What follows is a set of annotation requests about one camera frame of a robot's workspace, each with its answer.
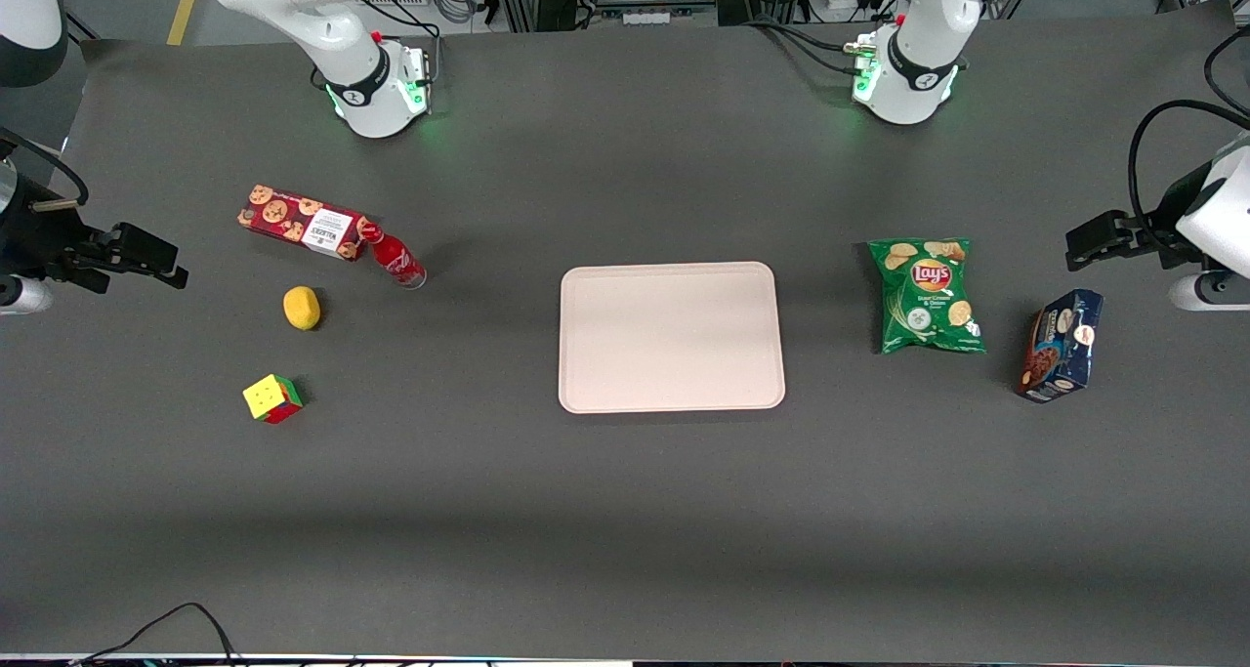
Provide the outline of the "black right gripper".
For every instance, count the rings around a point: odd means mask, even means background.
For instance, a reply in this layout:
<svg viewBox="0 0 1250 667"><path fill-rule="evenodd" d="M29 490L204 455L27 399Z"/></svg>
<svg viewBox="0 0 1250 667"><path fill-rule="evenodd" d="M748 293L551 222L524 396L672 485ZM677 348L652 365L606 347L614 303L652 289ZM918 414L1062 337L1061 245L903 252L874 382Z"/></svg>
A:
<svg viewBox="0 0 1250 667"><path fill-rule="evenodd" d="M2 184L1 271L9 279L51 279L106 294L111 272L156 279L171 289L188 287L188 270L178 266L178 249L134 224L112 227L112 257L99 229L84 224L76 199L36 181Z"/></svg>

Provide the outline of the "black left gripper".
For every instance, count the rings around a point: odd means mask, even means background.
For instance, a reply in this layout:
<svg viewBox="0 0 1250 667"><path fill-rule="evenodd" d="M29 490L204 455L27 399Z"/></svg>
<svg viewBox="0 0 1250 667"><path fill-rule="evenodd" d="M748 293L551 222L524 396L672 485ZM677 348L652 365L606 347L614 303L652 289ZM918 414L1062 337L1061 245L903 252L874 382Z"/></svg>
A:
<svg viewBox="0 0 1250 667"><path fill-rule="evenodd" d="M1152 210L1144 210L1138 184L1131 184L1128 191L1130 217L1124 219L1122 212L1099 214L1068 231L1068 271L1078 272L1108 259L1134 259L1148 254L1156 254L1161 266L1190 264L1190 244L1178 229L1179 219L1190 207L1188 184L1171 184Z"/></svg>

